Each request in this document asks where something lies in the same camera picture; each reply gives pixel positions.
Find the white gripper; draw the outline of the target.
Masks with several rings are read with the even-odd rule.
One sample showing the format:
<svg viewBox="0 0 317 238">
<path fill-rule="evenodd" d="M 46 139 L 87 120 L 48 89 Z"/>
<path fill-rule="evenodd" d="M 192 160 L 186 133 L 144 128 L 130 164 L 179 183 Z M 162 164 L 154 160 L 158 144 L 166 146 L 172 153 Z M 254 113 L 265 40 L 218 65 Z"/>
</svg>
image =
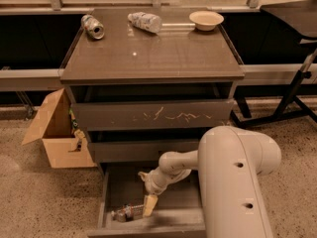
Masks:
<svg viewBox="0 0 317 238">
<path fill-rule="evenodd" d="M 149 193 L 144 198 L 143 216 L 150 217 L 159 199 L 157 195 L 162 194 L 174 182 L 174 177 L 165 174 L 160 168 L 149 173 L 138 172 L 138 176 L 145 183 L 145 188 Z"/>
</svg>

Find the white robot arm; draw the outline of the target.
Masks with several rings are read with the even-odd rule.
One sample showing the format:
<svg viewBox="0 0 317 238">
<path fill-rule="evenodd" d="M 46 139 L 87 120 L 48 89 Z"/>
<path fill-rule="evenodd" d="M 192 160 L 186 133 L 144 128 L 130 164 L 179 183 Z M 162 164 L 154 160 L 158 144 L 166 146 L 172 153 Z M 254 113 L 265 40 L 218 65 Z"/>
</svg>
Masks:
<svg viewBox="0 0 317 238">
<path fill-rule="evenodd" d="M 258 181 L 281 163 L 281 150 L 270 136 L 231 126 L 207 131 L 198 149 L 166 152 L 158 167 L 140 172 L 148 194 L 149 217 L 167 187 L 198 171 L 207 238 L 273 238 Z"/>
</svg>

